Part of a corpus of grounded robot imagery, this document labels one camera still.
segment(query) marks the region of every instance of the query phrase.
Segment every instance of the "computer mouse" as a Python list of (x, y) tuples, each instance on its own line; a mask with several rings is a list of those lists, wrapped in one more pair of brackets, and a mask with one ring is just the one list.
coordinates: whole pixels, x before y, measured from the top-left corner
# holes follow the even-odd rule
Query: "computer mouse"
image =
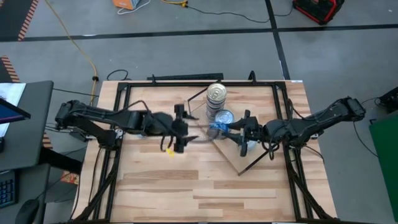
[(19, 210), (15, 224), (32, 224), (39, 210), (39, 205), (39, 201), (36, 199), (27, 200)]

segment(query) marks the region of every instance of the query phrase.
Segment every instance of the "green panel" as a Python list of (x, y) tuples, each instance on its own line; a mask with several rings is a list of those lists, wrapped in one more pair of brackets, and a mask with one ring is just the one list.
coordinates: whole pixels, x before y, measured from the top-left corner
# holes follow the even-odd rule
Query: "green panel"
[(398, 222), (398, 116), (378, 121), (369, 128), (379, 156), (392, 212)]

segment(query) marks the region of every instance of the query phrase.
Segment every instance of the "floor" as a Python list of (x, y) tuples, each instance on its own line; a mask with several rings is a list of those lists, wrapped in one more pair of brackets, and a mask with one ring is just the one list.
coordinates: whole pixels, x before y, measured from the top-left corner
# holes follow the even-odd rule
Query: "floor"
[[(328, 24), (339, 27), (335, 30), (312, 29), (318, 25), (296, 10), (290, 16), (276, 17), (272, 25), (273, 21), (256, 24), (237, 16), (203, 15), (159, 0), (125, 15), (117, 15), (118, 9), (111, 1), (50, 3), (71, 35), (80, 37), (76, 42), (94, 61), (101, 81), (121, 68), (128, 70), (133, 80), (152, 74), (217, 72), (229, 80), (247, 79), (254, 70), (258, 79), (303, 80), (313, 112), (348, 95), (360, 101), (382, 95), (398, 83), (398, 51), (394, 48), (397, 26), (377, 26), (398, 20), (395, 0), (384, 0), (382, 4), (373, 0), (346, 1)], [(286, 14), (291, 0), (190, 0), (189, 5), (266, 21), (270, 6), (274, 14)], [(289, 29), (275, 32), (276, 27)], [(309, 29), (290, 29), (294, 27)], [(201, 33), (192, 32), (195, 30), (204, 32), (196, 35)], [(53, 80), (55, 88), (91, 91), (90, 64), (67, 40), (44, 0), (39, 2), (26, 41), (0, 42), (0, 54), (11, 59), (22, 82)], [(89, 101), (88, 96), (54, 91), (48, 122), (53, 122), (61, 103), (72, 99)], [(374, 150), (368, 120), (382, 116), (383, 111), (371, 102), (365, 107), (367, 117), (357, 128), (363, 141)], [(49, 135), (58, 152), (84, 146), (69, 135)], [(325, 131), (320, 145), (339, 218), (395, 223), (379, 162), (358, 141), (352, 123), (341, 123)], [(83, 155), (84, 151), (80, 151), (71, 157)], [(50, 180), (59, 178), (60, 172), (52, 170)], [(74, 186), (58, 184), (49, 192), (47, 201), (72, 199), (75, 192)], [(48, 203), (45, 223), (66, 221), (72, 206), (72, 200)]]

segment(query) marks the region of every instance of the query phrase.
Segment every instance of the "yellow cable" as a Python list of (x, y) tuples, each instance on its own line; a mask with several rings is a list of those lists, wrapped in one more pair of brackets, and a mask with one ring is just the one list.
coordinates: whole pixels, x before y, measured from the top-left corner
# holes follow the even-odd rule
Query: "yellow cable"
[(60, 23), (61, 23), (61, 25), (62, 25), (64, 31), (67, 33), (67, 36), (68, 36), (69, 40), (76, 46), (76, 48), (80, 51), (80, 53), (87, 59), (87, 61), (88, 61), (88, 62), (91, 64), (91, 66), (93, 67), (93, 70), (94, 70), (94, 77), (95, 77), (95, 78), (93, 79), (94, 84), (93, 84), (93, 89), (91, 90), (90, 105), (92, 105), (93, 102), (94, 102), (93, 100), (94, 100), (95, 86), (96, 86), (97, 79), (98, 79), (98, 76), (97, 76), (97, 69), (95, 68), (94, 63), (93, 63), (93, 61), (89, 58), (89, 56), (87, 56), (87, 54), (86, 54), (86, 53), (76, 44), (76, 42), (70, 37), (70, 34), (69, 34), (67, 28), (65, 27), (65, 25), (63, 24), (61, 18), (60, 18), (60, 17), (58, 16), (58, 14), (55, 12), (55, 10), (54, 10), (54, 8), (51, 6), (51, 4), (50, 4), (47, 0), (45, 0), (45, 2), (46, 2), (47, 5), (50, 7), (50, 9), (51, 9), (51, 11), (54, 13), (54, 15), (57, 17), (58, 21), (60, 21)]
[(173, 2), (173, 1), (168, 1), (168, 0), (162, 0), (162, 2), (167, 3), (167, 4), (176, 4), (176, 5), (180, 5), (182, 7), (186, 7), (188, 4), (188, 1), (180, 1), (180, 2)]

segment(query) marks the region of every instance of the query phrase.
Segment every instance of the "desk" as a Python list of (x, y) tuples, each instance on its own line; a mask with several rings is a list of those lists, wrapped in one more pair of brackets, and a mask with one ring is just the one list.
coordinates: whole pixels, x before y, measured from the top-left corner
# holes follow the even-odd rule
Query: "desk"
[[(118, 83), (104, 82), (98, 107), (113, 110)], [(303, 83), (286, 81), (289, 98), (302, 115), (310, 114)], [(133, 87), (129, 102), (144, 100), (153, 111), (174, 113), (174, 104), (187, 104), (188, 98), (203, 87)], [(251, 110), (261, 124), (276, 119), (272, 90), (264, 87), (227, 87), (226, 105), (237, 114)], [(200, 105), (199, 96), (192, 104)], [(142, 110), (141, 105), (131, 110)], [(200, 135), (202, 130), (189, 130)], [(186, 153), (170, 158), (160, 152), (160, 138), (140, 139), (125, 135), (121, 149), (118, 182), (114, 195), (112, 222), (271, 222), (294, 221), (294, 211), (287, 180), (284, 156), (261, 159), (251, 170), (238, 177), (238, 169), (215, 143), (189, 144)], [(319, 150), (317, 141), (309, 146)], [(80, 198), (74, 217), (87, 206), (98, 143), (88, 144), (81, 172)], [(100, 179), (104, 152), (100, 154), (94, 192)], [(333, 199), (322, 160), (303, 149), (302, 160), (309, 191), (327, 213), (336, 216)], [(101, 215), (107, 195), (101, 204)], [(304, 217), (303, 201), (299, 200)]]
[(0, 170), (11, 170), (48, 163), (51, 166), (80, 173), (81, 162), (42, 147), (49, 113), (52, 81), (27, 83), (18, 107), (31, 118), (10, 123), (0, 153)]

